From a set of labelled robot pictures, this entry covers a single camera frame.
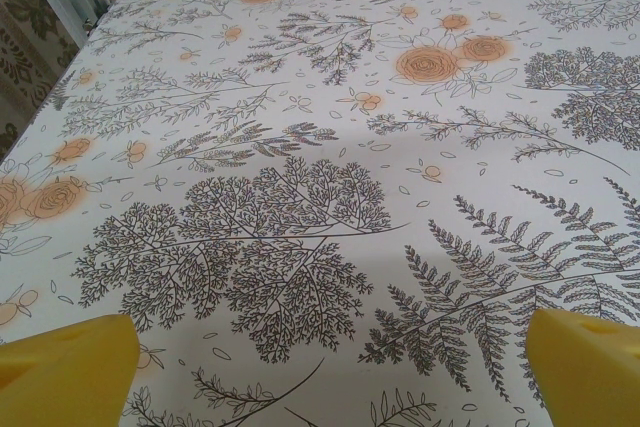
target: floral print tablecloth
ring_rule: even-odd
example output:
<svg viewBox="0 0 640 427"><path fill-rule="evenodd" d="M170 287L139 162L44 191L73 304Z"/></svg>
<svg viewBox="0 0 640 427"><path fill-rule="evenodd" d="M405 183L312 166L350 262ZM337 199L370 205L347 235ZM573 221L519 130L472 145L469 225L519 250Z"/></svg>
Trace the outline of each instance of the floral print tablecloth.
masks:
<svg viewBox="0 0 640 427"><path fill-rule="evenodd" d="M125 312L126 426L550 425L640 316L640 0L119 0L1 167L0 336Z"/></svg>

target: yellow object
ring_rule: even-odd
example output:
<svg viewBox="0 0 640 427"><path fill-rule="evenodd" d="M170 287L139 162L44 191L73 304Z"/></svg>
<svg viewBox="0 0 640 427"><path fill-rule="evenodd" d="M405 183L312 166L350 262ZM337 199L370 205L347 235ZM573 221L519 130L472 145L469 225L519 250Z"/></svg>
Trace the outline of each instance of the yellow object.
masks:
<svg viewBox="0 0 640 427"><path fill-rule="evenodd" d="M126 315L0 346L0 426L117 426L139 352Z"/></svg>
<svg viewBox="0 0 640 427"><path fill-rule="evenodd" d="M537 310L527 357L555 427L640 425L640 328Z"/></svg>

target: wallpaper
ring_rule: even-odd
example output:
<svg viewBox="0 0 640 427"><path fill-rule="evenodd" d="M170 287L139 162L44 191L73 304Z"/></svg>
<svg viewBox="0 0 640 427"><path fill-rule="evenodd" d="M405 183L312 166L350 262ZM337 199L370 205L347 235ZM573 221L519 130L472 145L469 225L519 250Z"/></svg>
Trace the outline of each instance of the wallpaper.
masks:
<svg viewBox="0 0 640 427"><path fill-rule="evenodd" d="M0 159L77 51L46 0L0 0Z"/></svg>
<svg viewBox="0 0 640 427"><path fill-rule="evenodd" d="M638 324L640 0L118 0L0 166L0 337L124 312L123 426L550 426Z"/></svg>

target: tablecloth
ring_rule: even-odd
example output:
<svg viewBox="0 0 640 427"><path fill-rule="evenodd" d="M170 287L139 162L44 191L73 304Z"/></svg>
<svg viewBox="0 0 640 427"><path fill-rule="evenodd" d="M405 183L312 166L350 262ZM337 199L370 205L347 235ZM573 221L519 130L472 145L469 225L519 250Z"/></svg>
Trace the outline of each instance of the tablecloth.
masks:
<svg viewBox="0 0 640 427"><path fill-rule="evenodd" d="M125 426L550 425L535 309L640 317L639 6L118 0L1 166L0 336L131 315Z"/></svg>

